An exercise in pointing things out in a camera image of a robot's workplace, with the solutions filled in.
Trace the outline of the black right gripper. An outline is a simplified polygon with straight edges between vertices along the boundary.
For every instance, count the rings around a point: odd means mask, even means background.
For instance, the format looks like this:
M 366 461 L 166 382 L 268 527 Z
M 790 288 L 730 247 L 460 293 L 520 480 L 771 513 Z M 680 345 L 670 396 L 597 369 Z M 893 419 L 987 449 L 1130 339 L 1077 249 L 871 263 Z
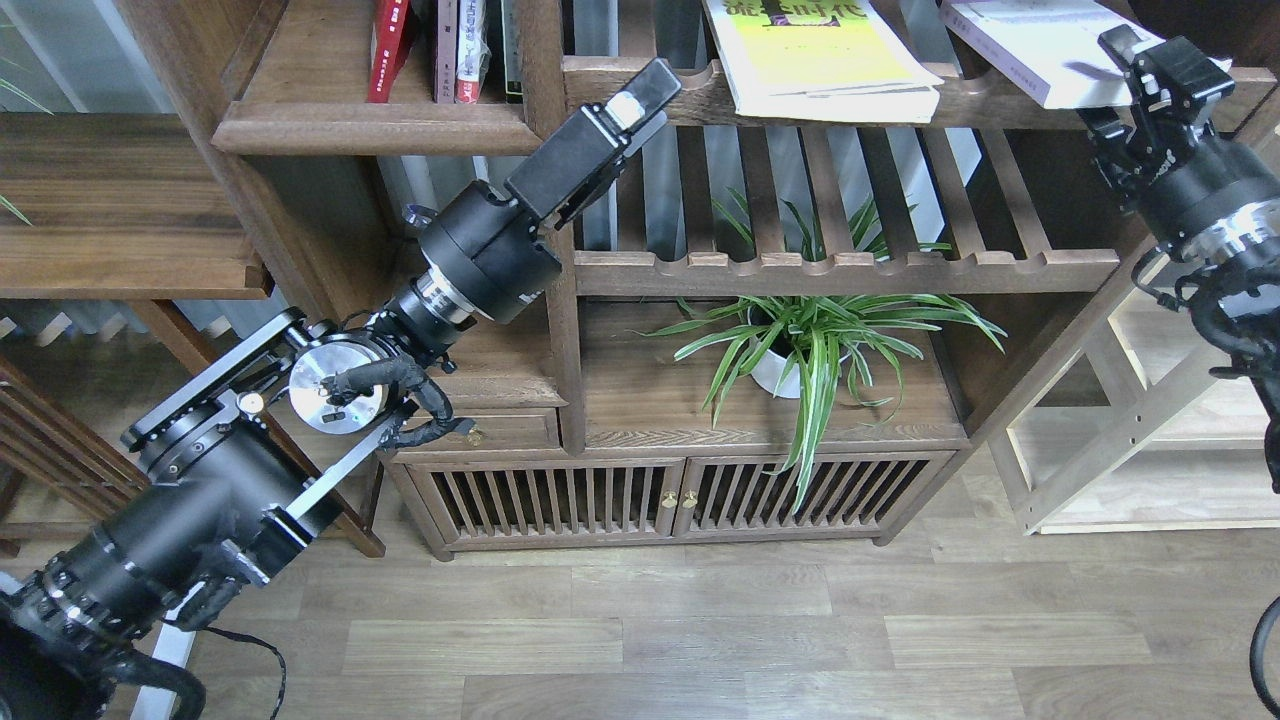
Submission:
M 1080 109 L 1094 164 L 1171 259 L 1276 264 L 1277 177 L 1211 120 L 1234 79 L 1184 37 L 1146 42 L 1130 24 L 1098 37 L 1124 73 L 1135 124 L 1125 126 L 1111 108 Z

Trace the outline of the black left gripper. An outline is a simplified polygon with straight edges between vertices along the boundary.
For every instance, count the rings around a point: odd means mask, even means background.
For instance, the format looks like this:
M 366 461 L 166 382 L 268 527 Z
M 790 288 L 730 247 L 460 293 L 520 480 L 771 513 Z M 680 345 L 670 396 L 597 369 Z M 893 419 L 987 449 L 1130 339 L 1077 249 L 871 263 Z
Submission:
M 572 220 L 617 177 L 634 136 L 682 91 L 669 63 L 652 59 L 605 105 L 589 104 L 520 164 L 504 197 L 475 181 L 428 225 L 420 246 L 428 274 L 419 279 L 426 307 L 451 324 L 471 314 L 507 323 L 562 270 L 539 240 L 557 215 Z

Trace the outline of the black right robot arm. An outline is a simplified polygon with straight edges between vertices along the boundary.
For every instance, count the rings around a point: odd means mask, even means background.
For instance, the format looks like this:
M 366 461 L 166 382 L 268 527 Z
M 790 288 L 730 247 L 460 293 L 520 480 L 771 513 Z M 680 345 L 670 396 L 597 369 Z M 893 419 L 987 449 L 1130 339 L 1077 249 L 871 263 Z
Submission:
M 1123 74 L 1133 124 L 1111 108 L 1080 110 L 1094 164 L 1126 211 L 1138 211 L 1160 254 L 1190 264 L 1171 293 L 1148 288 L 1160 306 L 1188 310 L 1199 336 L 1230 363 L 1219 378 L 1251 380 L 1268 415 L 1265 461 L 1277 474 L 1276 174 L 1213 126 L 1233 78 L 1183 37 L 1143 40 L 1128 24 L 1100 35 Z

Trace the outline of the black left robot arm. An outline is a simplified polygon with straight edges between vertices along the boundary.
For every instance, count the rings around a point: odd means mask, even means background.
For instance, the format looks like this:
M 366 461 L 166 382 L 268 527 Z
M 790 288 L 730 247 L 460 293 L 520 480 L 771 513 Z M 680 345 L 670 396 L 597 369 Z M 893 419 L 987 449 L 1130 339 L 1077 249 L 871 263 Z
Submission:
M 291 307 L 123 436 L 151 483 L 26 580 L 3 578 L 3 716 L 97 719 L 119 685 L 170 691 L 197 719 L 204 684 L 134 643 L 169 612 L 187 632 L 266 585 L 340 515 L 335 486 L 378 451 L 468 433 L 429 375 L 477 316 L 508 323 L 561 274 L 540 238 L 600 197 L 666 122 L 682 85 L 654 58 L 572 113 L 507 179 L 440 211 L 412 206 L 426 270 L 367 322 Z

